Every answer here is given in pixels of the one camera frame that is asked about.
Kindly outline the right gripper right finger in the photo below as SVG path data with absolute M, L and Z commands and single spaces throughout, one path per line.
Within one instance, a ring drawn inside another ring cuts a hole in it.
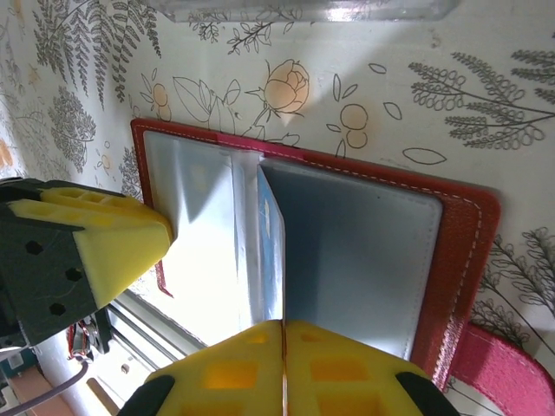
M 456 416 L 410 361 L 308 322 L 284 331 L 287 416 Z

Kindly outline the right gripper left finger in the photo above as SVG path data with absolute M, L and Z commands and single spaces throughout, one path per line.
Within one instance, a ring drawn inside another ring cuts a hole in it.
M 284 416 L 282 322 L 261 322 L 151 373 L 121 416 Z

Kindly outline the red leather card holder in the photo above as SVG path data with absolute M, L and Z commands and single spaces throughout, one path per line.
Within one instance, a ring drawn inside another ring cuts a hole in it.
M 166 133 L 234 150 L 260 151 L 317 172 L 437 198 L 443 213 L 410 360 L 438 388 L 446 387 L 454 376 L 485 395 L 505 416 L 555 416 L 555 380 L 547 370 L 521 348 L 469 321 L 500 220 L 500 203 L 492 193 L 448 179 L 178 123 L 136 119 L 131 129 L 144 186 L 150 183 L 147 134 Z

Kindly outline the clear acrylic card stand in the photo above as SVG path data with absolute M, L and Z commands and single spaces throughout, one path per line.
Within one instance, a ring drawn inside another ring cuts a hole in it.
M 145 0 L 176 23 L 437 21 L 462 0 Z

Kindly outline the aluminium frame rail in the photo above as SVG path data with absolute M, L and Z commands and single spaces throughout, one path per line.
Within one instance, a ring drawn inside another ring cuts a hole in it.
M 113 338 L 151 372 L 206 347 L 129 289 L 107 306 L 107 313 Z

